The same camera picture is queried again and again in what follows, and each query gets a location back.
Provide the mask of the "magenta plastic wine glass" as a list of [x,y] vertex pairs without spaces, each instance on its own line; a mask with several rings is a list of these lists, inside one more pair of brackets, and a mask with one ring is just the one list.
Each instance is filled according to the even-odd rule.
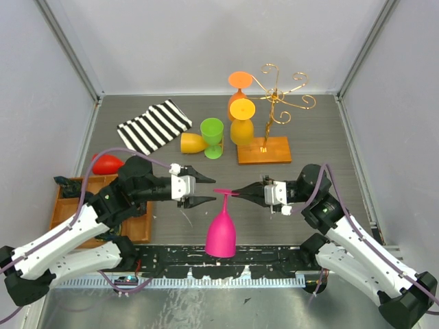
[[235,224],[228,212],[228,198],[235,195],[231,190],[215,188],[224,196],[222,209],[212,220],[206,234],[205,252],[216,258],[231,258],[236,253],[237,233]]

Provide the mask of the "yellow-orange plastic wine glass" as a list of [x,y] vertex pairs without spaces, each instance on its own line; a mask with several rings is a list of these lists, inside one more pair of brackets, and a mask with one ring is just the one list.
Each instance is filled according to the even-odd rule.
[[249,145],[254,138],[254,125],[251,118],[256,108],[254,103],[246,98],[237,99],[230,105],[233,121],[230,126],[230,139],[237,146]]

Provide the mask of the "orange plastic wine glass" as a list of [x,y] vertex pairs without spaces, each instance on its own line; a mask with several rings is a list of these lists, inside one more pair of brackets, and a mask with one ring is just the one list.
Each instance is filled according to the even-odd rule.
[[228,83],[233,88],[237,89],[237,91],[230,97],[228,101],[228,119],[233,121],[234,117],[230,113],[230,106],[235,100],[246,98],[246,94],[243,92],[243,89],[248,88],[252,84],[252,76],[244,71],[235,71],[229,75]]

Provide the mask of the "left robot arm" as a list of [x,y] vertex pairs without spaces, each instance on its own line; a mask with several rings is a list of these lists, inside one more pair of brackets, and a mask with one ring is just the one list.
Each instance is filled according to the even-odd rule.
[[27,306],[58,284],[91,271],[131,271],[138,253],[127,236],[83,252],[74,250],[125,220],[145,214],[149,202],[175,201],[179,207],[193,208],[211,201],[211,197],[195,195],[197,183],[215,180],[179,164],[171,164],[169,176],[156,177],[150,160],[130,157],[109,185],[88,201],[80,201],[73,216],[22,247],[1,248],[1,272],[12,301]]

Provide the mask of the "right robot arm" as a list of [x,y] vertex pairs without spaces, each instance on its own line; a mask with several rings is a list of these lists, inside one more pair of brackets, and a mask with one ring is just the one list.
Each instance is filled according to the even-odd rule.
[[413,328],[438,302],[438,281],[429,272],[415,271],[393,256],[365,231],[347,210],[328,165],[308,164],[296,180],[265,176],[233,190],[272,213],[300,212],[317,232],[300,246],[300,259],[310,270],[332,271],[367,295],[393,328]]

